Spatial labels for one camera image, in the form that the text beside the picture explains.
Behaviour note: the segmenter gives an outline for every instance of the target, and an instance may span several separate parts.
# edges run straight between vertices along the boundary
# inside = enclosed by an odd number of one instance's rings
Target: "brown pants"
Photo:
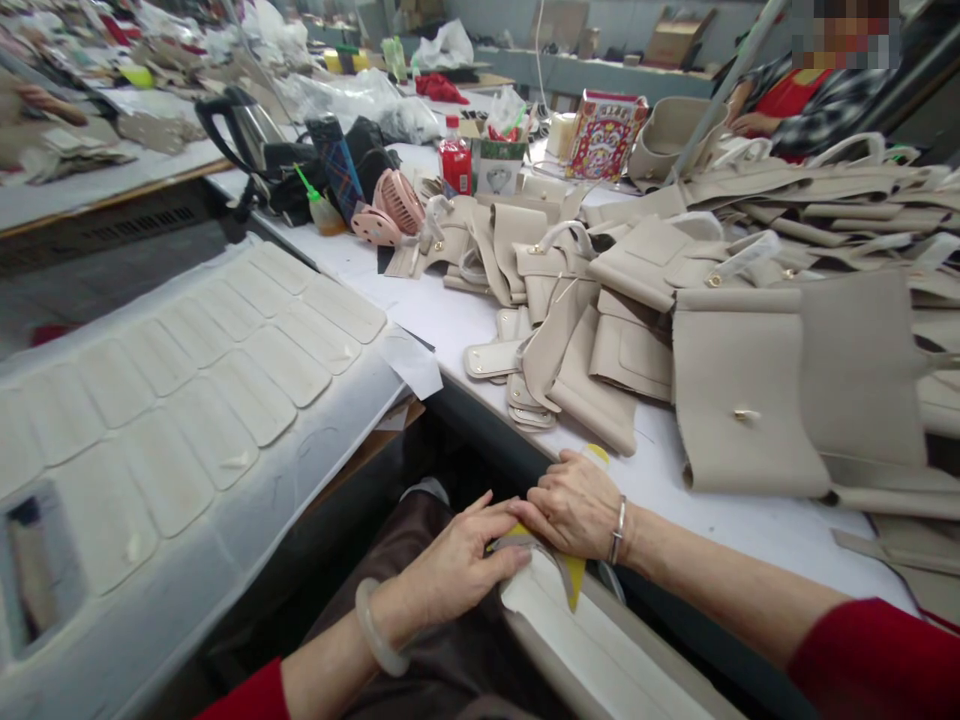
[[[364,578],[381,582],[400,573],[433,542],[453,511],[433,495],[412,492],[387,518],[373,547],[329,602],[304,638],[309,642],[354,607]],[[503,618],[496,591],[454,622],[421,633],[404,652],[410,669],[401,678],[377,675],[345,718],[519,717],[510,704],[545,718],[573,715],[530,664]],[[489,696],[507,703],[498,704]],[[476,714],[478,707],[484,709]]]

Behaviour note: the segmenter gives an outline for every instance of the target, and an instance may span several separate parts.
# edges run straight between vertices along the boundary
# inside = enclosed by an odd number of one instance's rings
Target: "silver bracelet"
[[[400,677],[410,667],[410,658],[404,657],[383,639],[373,622],[373,613],[370,611],[370,596],[380,587],[380,582],[373,578],[366,578],[357,586],[356,606],[357,617],[360,620],[360,629],[370,646],[374,659],[383,668],[383,671],[392,677]]]
[[[610,546],[610,558],[607,562],[611,566],[616,566],[617,556],[620,554],[620,542],[623,540],[623,521],[627,516],[627,496],[620,496],[620,521],[617,523],[617,529],[613,531],[613,544]]]

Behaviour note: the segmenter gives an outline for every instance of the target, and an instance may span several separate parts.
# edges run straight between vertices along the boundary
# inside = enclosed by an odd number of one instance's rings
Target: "electric kettle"
[[[227,160],[248,174],[268,172],[265,145],[287,142],[266,110],[260,107],[250,93],[235,85],[227,87],[219,97],[197,101],[194,109],[200,125],[217,149]],[[227,123],[233,144],[237,147],[236,154],[224,141],[213,121],[217,115],[222,115]]]

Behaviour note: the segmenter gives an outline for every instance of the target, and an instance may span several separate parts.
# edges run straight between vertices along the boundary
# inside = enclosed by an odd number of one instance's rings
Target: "red sleeve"
[[[960,718],[960,638],[876,598],[822,617],[787,673],[824,718]]]
[[[277,658],[196,720],[290,720]]]

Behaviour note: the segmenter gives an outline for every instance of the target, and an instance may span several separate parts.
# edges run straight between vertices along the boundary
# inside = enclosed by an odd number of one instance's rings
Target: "plaid shirt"
[[[753,92],[744,103],[744,112],[753,112],[757,102],[793,70],[787,53],[743,76],[753,81]],[[778,155],[816,155],[842,140],[883,88],[894,70],[834,70],[810,98],[803,112],[784,118],[771,136]]]

